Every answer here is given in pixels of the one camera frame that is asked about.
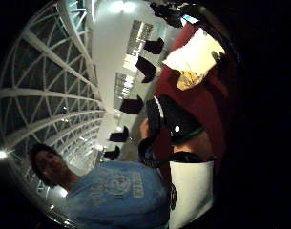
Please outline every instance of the white steel truss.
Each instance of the white steel truss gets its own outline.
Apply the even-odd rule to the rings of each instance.
[[[47,4],[22,30],[2,66],[0,148],[10,150],[20,177],[29,176],[28,151],[35,143],[52,146],[84,171],[97,158],[94,144],[105,110],[86,23],[91,14],[83,3]],[[47,200],[53,192],[38,179],[23,182],[32,197]]]

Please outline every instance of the hand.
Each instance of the hand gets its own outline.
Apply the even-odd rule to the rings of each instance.
[[[139,133],[141,135],[141,140],[149,137],[148,118],[145,118],[139,125]]]

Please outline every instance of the blue t-shirt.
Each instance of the blue t-shirt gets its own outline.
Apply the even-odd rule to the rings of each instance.
[[[169,218],[168,192],[158,171],[135,162],[98,164],[73,186],[66,203],[81,229],[153,229]]]

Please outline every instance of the light fixture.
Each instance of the light fixture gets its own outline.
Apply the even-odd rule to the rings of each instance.
[[[5,153],[5,151],[0,151],[0,159],[6,159],[8,155]]]
[[[110,5],[110,11],[111,12],[115,12],[115,13],[119,13],[119,12],[126,12],[126,13],[130,13],[133,12],[135,10],[135,3],[133,2],[123,2],[123,1],[116,1],[113,2]]]
[[[133,12],[135,10],[135,3],[133,2],[125,2],[123,6],[123,10],[126,13]]]
[[[96,144],[95,149],[98,151],[102,151],[104,149],[104,147],[102,145]]]
[[[65,189],[60,189],[59,193],[62,198],[66,197],[68,194],[67,190]]]
[[[119,12],[122,12],[123,9],[124,9],[123,1],[116,1],[110,5],[111,12],[119,13]]]

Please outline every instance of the man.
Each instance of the man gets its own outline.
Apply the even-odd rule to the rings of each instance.
[[[186,164],[191,164],[193,161],[198,164],[205,164],[207,161],[210,163],[212,149],[207,134],[202,131],[202,127],[192,115],[180,108],[168,96],[161,96],[159,99],[155,98],[148,101],[147,107],[149,119],[144,120],[140,125],[140,134],[143,139],[139,147],[140,152],[146,148],[145,155],[148,155],[151,141],[162,125],[162,120],[157,120],[157,118],[160,117],[160,112],[163,110],[164,117],[167,118],[167,121],[163,120],[163,125],[166,125],[170,132],[173,127],[175,128],[175,133],[171,134],[171,139],[175,144],[174,153],[177,153],[175,155],[178,156],[176,158],[177,162],[173,162],[173,167],[175,163],[176,168],[174,167],[174,171],[172,170],[172,175],[177,174],[178,170],[181,173],[184,172]],[[181,117],[181,121],[176,122],[176,120],[179,120],[178,115]],[[185,154],[183,160],[187,158],[186,154],[192,153],[190,155],[194,157],[189,157],[189,161],[182,161],[180,157],[182,153]],[[193,203],[192,199],[184,199],[184,196],[188,197],[189,193],[179,190],[180,187],[178,186],[183,186],[177,184],[177,179],[174,177],[177,197],[182,200],[179,203],[176,203],[176,200],[170,202],[168,189],[158,171],[141,163],[109,161],[97,164],[87,175],[78,177],[70,171],[61,156],[53,148],[44,144],[33,146],[30,160],[33,170],[46,185],[51,187],[60,185],[68,191],[66,203],[69,218],[82,229],[163,228],[170,216],[170,205],[173,210],[171,211],[171,218],[175,219],[176,222],[171,221],[170,228],[179,228],[195,219],[195,216],[202,215],[212,205],[211,197],[206,194],[198,195],[199,200],[197,200],[196,205],[192,204],[196,207],[189,210],[193,212],[192,216],[189,216],[190,213],[185,214],[185,216],[184,213],[181,213],[182,210],[178,210],[178,214],[174,210],[175,206],[177,209],[185,209],[186,203]],[[141,160],[145,164],[148,161],[153,161],[150,156],[145,158],[142,155]],[[202,190],[209,190],[202,186],[199,185]],[[197,207],[199,202],[201,203],[200,210]],[[181,215],[184,215],[185,219],[183,221],[180,218]]]

